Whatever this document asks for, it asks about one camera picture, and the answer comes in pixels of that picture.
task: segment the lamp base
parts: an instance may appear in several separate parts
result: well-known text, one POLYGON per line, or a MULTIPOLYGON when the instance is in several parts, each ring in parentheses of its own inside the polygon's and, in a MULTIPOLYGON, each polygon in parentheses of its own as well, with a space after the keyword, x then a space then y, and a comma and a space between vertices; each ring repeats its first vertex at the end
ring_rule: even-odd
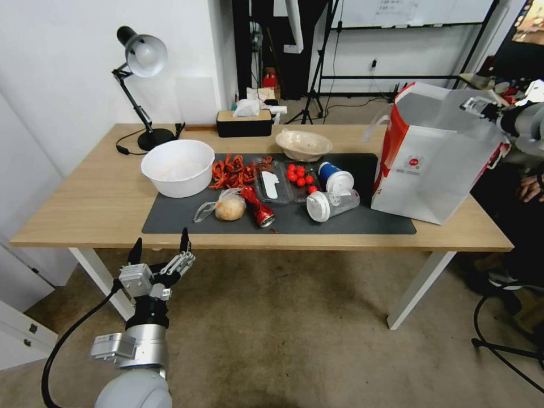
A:
POLYGON ((145 151, 150 151, 152 148, 162 145, 166 142, 175 140, 176 137, 168 129, 153 129, 153 137, 149 133, 144 132, 138 136, 138 147, 145 151))

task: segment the white plastic bowl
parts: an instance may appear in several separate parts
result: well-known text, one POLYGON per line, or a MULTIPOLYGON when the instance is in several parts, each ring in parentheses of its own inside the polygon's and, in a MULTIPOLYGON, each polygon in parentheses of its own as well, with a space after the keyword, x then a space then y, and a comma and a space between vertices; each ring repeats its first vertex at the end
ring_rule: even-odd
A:
POLYGON ((195 140, 171 141, 151 150, 142 160, 142 173, 167 197, 193 196, 211 181, 214 150, 195 140))
POLYGON ((316 162, 333 149, 333 143, 326 137, 301 130, 278 133, 276 144, 288 158, 301 162, 316 162))

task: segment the white plastic cup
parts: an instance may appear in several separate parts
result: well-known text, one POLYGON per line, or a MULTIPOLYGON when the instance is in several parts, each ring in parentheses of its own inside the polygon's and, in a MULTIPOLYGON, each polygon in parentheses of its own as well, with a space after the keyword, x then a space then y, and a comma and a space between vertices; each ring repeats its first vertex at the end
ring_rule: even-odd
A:
POLYGON ((338 192, 341 190, 350 190, 355 184, 355 180, 350 172, 340 170, 334 164, 324 161, 317 170, 317 176, 322 186, 328 192, 338 192))
POLYGON ((330 217, 358 207, 360 201, 359 193, 353 189, 313 192, 306 198, 306 209, 314 221, 325 222, 330 217))

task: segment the person's hand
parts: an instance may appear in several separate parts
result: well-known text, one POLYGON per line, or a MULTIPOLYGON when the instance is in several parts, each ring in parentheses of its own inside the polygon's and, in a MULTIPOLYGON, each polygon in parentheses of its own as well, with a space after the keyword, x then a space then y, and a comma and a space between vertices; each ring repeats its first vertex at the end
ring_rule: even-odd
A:
POLYGON ((538 199, 540 202, 544 202, 544 193, 540 188, 540 184, 537 181, 537 176, 531 176, 521 180, 520 187, 517 190, 520 200, 523 202, 529 202, 534 197, 541 195, 538 199))

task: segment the blue cup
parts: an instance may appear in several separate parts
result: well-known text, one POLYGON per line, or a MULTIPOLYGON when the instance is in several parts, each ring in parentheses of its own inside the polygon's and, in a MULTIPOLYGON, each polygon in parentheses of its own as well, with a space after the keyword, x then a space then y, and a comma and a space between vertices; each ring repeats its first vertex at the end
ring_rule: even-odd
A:
POLYGON ((351 173, 340 170, 328 161, 324 161, 317 170, 317 177, 321 186, 328 192, 338 192, 353 188, 354 179, 351 173))
POLYGON ((330 164, 328 161, 321 163, 319 169, 317 170, 317 177, 319 177, 321 185, 326 185, 329 177, 338 171, 340 171, 340 169, 334 164, 330 164))

